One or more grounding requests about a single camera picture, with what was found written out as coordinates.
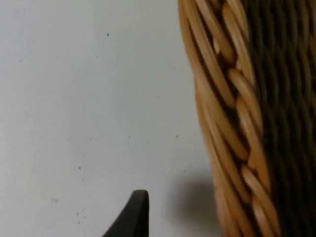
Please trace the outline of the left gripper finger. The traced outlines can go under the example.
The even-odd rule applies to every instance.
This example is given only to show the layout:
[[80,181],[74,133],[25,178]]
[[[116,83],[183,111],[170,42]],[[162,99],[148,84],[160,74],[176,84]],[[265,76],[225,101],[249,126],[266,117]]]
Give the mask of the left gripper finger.
[[125,207],[103,237],[148,237],[149,193],[134,190]]

